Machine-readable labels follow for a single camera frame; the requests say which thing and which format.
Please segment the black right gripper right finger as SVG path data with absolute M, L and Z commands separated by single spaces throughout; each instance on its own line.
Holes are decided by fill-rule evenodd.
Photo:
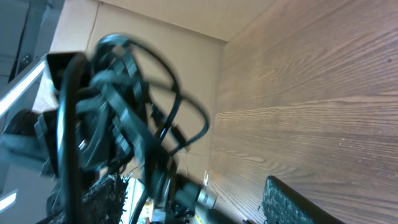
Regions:
M 343 224 L 273 175 L 265 181 L 262 209 L 267 223 Z

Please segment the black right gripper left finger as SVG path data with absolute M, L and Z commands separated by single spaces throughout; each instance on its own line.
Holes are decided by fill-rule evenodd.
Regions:
M 123 214 L 128 180 L 120 175 L 106 175 L 82 196 L 80 223 L 119 223 Z M 38 224 L 66 223 L 61 204 L 60 186 L 56 185 L 46 201 L 47 217 Z

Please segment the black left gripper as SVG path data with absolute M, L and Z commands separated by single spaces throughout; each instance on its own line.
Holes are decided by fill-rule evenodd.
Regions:
M 54 94 L 59 95 L 64 77 L 78 77 L 80 87 L 90 81 L 90 63 L 74 64 L 78 52 L 46 56 Z M 41 174 L 58 174 L 57 152 L 58 109 L 36 113 L 19 111 L 1 134 L 1 159 L 39 171 Z

